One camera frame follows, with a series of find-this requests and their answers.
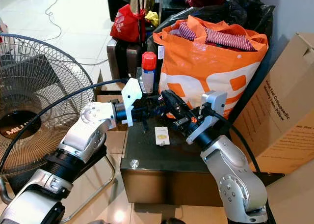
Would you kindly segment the small open cardboard box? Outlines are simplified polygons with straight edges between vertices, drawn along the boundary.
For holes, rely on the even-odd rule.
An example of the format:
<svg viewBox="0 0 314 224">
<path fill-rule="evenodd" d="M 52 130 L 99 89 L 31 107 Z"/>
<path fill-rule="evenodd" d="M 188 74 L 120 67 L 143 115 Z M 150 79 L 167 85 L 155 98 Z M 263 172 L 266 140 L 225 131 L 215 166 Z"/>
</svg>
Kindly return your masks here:
<svg viewBox="0 0 314 224">
<path fill-rule="evenodd" d="M 114 101 L 114 103 L 122 103 L 122 89 L 124 83 L 106 84 L 96 88 L 96 100 L 99 102 L 107 103 Z"/>
</svg>

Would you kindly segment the dark glass-top side table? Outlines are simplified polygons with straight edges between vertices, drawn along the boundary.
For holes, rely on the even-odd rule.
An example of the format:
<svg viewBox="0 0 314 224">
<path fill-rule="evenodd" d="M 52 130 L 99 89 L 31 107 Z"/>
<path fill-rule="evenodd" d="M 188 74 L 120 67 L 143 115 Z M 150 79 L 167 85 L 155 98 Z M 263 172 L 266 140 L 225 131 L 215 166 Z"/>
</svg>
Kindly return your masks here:
<svg viewBox="0 0 314 224">
<path fill-rule="evenodd" d="M 161 93 L 143 94 L 142 98 L 159 96 Z M 223 125 L 224 119 L 216 124 Z M 168 123 L 171 144 L 159 147 L 155 141 L 155 125 L 156 121 L 152 116 L 145 121 L 134 121 L 129 128 L 127 154 L 121 170 L 130 201 L 223 206 L 218 185 L 200 155 L 201 145 L 186 143 L 186 136 L 177 130 L 173 121 Z M 224 135 L 231 139 L 214 125 L 211 127 L 211 134 Z M 263 174 L 252 167 L 250 170 L 265 186 L 279 179 L 278 174 Z"/>
</svg>

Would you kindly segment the dark glass cabinet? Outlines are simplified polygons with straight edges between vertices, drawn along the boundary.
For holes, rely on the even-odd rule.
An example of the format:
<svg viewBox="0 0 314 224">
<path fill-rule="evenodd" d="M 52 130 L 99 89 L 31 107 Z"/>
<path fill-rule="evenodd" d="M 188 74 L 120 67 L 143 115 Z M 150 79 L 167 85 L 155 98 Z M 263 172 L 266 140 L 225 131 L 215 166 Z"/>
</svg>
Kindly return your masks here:
<svg viewBox="0 0 314 224">
<path fill-rule="evenodd" d="M 128 4 L 130 0 L 107 0 L 110 17 L 116 17 L 117 11 L 124 5 Z M 160 14 L 160 20 L 163 21 L 173 14 L 189 8 L 188 4 L 183 1 L 173 0 L 156 0 L 155 9 Z"/>
</svg>

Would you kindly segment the red plastic bag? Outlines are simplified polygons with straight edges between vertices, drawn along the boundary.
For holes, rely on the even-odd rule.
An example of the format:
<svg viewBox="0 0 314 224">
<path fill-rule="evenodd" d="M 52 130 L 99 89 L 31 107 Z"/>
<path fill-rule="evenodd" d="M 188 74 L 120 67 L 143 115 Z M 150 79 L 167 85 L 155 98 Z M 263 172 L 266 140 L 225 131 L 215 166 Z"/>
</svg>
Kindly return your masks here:
<svg viewBox="0 0 314 224">
<path fill-rule="evenodd" d="M 139 24 L 144 24 L 146 9 L 141 9 L 139 13 L 134 13 L 130 4 L 126 4 L 117 11 L 110 36 L 116 40 L 137 44 L 140 42 L 140 35 L 145 37 L 145 33 L 140 32 Z"/>
</svg>

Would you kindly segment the Milux metal floor fan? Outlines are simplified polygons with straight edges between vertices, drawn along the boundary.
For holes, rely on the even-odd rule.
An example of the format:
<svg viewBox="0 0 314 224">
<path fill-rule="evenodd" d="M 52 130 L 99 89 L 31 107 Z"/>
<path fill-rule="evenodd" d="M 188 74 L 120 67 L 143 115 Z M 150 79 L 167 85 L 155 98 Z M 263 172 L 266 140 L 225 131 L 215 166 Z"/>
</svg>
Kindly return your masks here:
<svg viewBox="0 0 314 224">
<path fill-rule="evenodd" d="M 6 42 L 0 44 L 0 191 L 7 207 L 56 150 L 81 110 L 96 101 L 96 94 L 86 71 L 69 54 L 32 37 L 4 35 Z M 87 170 L 106 154 L 104 141 Z"/>
</svg>

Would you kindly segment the spray can with red cap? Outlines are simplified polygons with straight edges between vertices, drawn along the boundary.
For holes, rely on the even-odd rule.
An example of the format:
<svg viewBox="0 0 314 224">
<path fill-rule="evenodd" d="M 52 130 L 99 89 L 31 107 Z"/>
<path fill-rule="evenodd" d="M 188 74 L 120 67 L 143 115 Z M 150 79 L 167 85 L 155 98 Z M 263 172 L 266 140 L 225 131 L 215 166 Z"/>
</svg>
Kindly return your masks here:
<svg viewBox="0 0 314 224">
<path fill-rule="evenodd" d="M 145 52 L 141 61 L 141 82 L 144 94 L 151 94 L 154 91 L 157 55 L 153 52 Z"/>
</svg>

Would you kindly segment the orange white shopping bag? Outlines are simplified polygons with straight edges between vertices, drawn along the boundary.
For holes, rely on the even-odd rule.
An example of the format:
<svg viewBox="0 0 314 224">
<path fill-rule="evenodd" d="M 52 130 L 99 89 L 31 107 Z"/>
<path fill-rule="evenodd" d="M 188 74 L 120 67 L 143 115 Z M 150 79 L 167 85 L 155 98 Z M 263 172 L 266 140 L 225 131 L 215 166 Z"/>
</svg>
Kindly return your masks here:
<svg viewBox="0 0 314 224">
<path fill-rule="evenodd" d="M 187 22 L 187 26 L 195 32 L 194 41 L 177 36 L 182 22 Z M 206 44 L 206 28 L 244 35 L 256 50 L 239 52 Z M 237 24 L 229 25 L 224 21 L 212 23 L 191 15 L 159 33 L 153 33 L 153 38 L 163 48 L 160 53 L 164 56 L 159 89 L 174 91 L 193 108 L 201 105 L 200 96 L 205 92 L 226 92 L 225 118 L 229 118 L 269 48 L 265 34 Z"/>
</svg>

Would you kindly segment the robot right leg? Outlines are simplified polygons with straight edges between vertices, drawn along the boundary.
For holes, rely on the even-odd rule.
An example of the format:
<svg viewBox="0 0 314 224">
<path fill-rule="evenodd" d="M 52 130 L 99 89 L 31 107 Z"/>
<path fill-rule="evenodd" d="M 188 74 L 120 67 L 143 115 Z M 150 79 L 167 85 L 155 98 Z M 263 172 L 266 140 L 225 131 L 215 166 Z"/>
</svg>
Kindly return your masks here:
<svg viewBox="0 0 314 224">
<path fill-rule="evenodd" d="M 184 221 L 179 218 L 168 218 L 166 220 L 162 220 L 160 224 L 186 224 Z"/>
</svg>

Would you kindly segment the black suitcase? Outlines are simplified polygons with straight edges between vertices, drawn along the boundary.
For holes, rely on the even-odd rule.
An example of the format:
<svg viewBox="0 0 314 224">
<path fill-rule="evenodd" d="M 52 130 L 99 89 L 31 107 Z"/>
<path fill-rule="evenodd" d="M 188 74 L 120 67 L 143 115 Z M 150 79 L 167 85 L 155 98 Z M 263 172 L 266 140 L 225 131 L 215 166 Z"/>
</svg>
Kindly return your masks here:
<svg viewBox="0 0 314 224">
<path fill-rule="evenodd" d="M 140 65 L 139 44 L 117 41 L 112 38 L 106 45 L 108 65 L 113 80 L 120 78 L 138 78 Z"/>
</svg>

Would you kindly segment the black garbage bag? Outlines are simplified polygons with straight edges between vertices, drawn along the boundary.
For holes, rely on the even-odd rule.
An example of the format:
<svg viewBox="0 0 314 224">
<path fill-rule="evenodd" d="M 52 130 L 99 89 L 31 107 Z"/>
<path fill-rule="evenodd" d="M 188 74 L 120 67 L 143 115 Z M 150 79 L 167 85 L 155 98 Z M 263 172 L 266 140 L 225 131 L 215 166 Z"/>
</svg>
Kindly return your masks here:
<svg viewBox="0 0 314 224">
<path fill-rule="evenodd" d="M 224 21 L 229 25 L 237 24 L 270 38 L 273 35 L 275 8 L 276 6 L 265 4 L 261 0 L 224 0 L 222 4 L 190 7 L 171 15 L 153 32 L 159 33 L 162 29 L 175 24 L 177 20 L 185 20 L 191 15 L 212 23 Z"/>
</svg>

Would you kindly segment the red white striped cloth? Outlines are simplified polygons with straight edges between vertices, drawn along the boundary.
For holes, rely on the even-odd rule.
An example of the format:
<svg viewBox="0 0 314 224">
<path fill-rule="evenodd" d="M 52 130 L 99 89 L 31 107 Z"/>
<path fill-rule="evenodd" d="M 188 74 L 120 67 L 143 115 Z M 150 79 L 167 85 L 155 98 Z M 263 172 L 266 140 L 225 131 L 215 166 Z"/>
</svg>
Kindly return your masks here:
<svg viewBox="0 0 314 224">
<path fill-rule="evenodd" d="M 256 50 L 253 44 L 251 44 L 244 35 L 222 33 L 207 27 L 206 34 L 206 44 L 209 45 L 239 52 L 253 52 Z M 194 41 L 195 38 L 197 38 L 195 32 L 187 26 L 187 22 L 179 24 L 179 34 L 177 34 L 177 36 L 190 41 Z"/>
</svg>

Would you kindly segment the keys with white tag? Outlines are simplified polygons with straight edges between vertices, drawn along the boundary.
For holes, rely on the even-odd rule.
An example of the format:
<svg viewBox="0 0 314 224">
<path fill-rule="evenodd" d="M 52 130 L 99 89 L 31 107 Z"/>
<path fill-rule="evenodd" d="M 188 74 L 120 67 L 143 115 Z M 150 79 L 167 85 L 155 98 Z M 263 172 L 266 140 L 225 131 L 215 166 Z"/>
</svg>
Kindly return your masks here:
<svg viewBox="0 0 314 224">
<path fill-rule="evenodd" d="M 163 120 L 162 118 L 156 119 L 155 141 L 157 146 L 166 147 L 171 144 L 169 129 L 168 121 Z"/>
</svg>

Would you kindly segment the large printed cardboard box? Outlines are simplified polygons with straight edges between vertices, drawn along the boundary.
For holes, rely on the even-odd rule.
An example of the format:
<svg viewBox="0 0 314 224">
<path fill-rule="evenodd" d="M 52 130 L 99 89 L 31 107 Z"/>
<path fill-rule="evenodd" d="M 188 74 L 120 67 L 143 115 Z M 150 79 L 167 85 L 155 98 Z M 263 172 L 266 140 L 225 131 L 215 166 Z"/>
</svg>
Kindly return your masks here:
<svg viewBox="0 0 314 224">
<path fill-rule="evenodd" d="M 262 171 L 314 159 L 314 33 L 297 33 L 234 122 Z"/>
</svg>

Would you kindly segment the yellow cloth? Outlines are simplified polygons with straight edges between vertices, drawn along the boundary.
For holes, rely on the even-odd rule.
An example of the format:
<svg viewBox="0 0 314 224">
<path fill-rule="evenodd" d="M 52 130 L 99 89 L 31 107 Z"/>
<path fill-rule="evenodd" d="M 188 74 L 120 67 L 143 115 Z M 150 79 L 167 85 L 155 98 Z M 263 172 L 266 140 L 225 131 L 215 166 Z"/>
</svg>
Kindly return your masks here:
<svg viewBox="0 0 314 224">
<path fill-rule="evenodd" d="M 160 19 L 159 19 L 159 13 L 155 11 L 148 11 L 146 15 L 144 15 L 144 19 L 146 22 L 149 22 L 152 26 L 159 26 Z"/>
</svg>

